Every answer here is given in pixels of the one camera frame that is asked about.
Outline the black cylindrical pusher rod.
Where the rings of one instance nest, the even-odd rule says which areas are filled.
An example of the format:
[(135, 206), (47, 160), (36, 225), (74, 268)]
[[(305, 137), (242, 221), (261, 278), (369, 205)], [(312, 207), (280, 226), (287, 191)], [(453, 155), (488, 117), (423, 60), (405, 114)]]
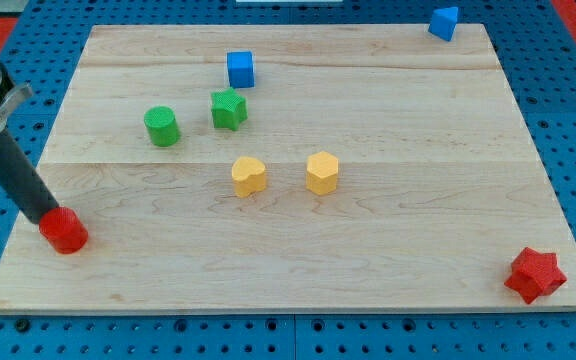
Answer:
[(59, 207), (7, 129), (0, 132), (0, 186), (32, 224), (38, 224), (45, 214)]

